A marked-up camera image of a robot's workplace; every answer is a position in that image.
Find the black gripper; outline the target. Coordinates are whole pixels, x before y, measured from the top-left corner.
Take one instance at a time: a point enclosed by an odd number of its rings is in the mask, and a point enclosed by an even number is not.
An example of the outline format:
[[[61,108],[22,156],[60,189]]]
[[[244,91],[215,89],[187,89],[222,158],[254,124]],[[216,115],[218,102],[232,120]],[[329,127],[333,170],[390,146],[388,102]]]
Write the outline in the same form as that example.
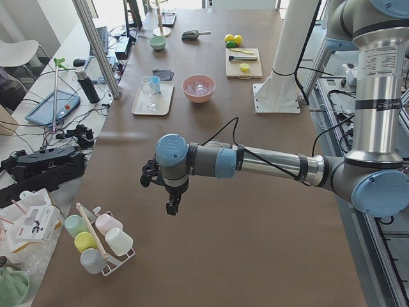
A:
[[[165,182],[165,189],[169,193],[169,201],[166,203],[166,212],[169,215],[177,215],[181,196],[189,188],[189,180],[170,180]]]

